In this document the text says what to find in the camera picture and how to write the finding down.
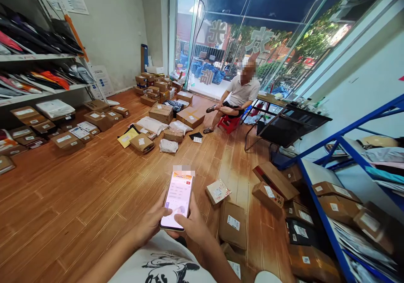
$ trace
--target sandal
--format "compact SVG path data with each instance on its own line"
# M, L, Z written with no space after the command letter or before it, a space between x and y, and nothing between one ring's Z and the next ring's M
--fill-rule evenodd
M209 134L211 132L213 132L213 131L210 128L207 128L207 129L203 130L204 134Z

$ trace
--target wooden floor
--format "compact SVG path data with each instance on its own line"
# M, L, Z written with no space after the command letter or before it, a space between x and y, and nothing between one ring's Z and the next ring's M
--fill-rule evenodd
M141 155L123 149L117 136L126 126L148 115L149 107L127 91L111 97L132 116L101 133L86 148L60 156L52 143L14 157L17 168L0 177L0 278L2 282L75 282L108 247L136 225L167 185L173 165L196 169L194 192L213 235L218 235L219 209L204 188L221 178L232 190L230 200L247 215L250 271L268 270L284 283L294 282L287 250L284 219L276 220L251 195L258 183L252 168L268 160L268 145L260 142L244 152L250 126L227 135L220 129L194 143L186 136L177 153L156 147ZM192 106L205 109L212 101L194 96ZM84 109L77 111L82 118ZM206 116L194 132L209 126ZM203 264L199 248L186 237L188 248Z

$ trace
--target hand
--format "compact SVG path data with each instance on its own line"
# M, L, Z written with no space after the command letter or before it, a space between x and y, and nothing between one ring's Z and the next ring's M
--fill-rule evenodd
M199 246L205 246L209 242L215 241L201 216L194 192L191 195L189 210L191 211L189 218L185 218L181 214L175 214L175 221L185 229L187 235ZM174 231L167 231L167 233L174 239L179 237L179 234Z
M143 216L142 220L133 228L136 247L144 246L150 239L160 231L159 222L161 218L172 214L172 209L164 208L164 199L167 193L165 189L155 205Z

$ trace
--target smartphone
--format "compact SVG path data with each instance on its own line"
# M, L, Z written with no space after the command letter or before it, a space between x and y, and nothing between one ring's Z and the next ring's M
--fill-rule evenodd
M188 217L193 182L193 176L173 172L164 202L164 207L172 209L173 212L160 220L161 229L184 231L184 228L174 220L174 215L181 214Z

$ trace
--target clothing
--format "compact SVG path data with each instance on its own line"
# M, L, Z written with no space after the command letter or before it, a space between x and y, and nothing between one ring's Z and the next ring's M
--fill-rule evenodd
M161 230L135 252L109 282L213 283L215 279L186 247Z
M229 108L236 108L238 106L232 106L230 105L227 101L223 102L223 106L228 106ZM244 114L244 110L238 110L239 114L237 116L230 116L228 115L229 118L238 118Z
M227 88L230 95L226 98L226 101L234 106L242 106L247 101L254 101L258 97L260 86L260 82L256 77L253 77L249 83L242 86L241 75L236 75Z

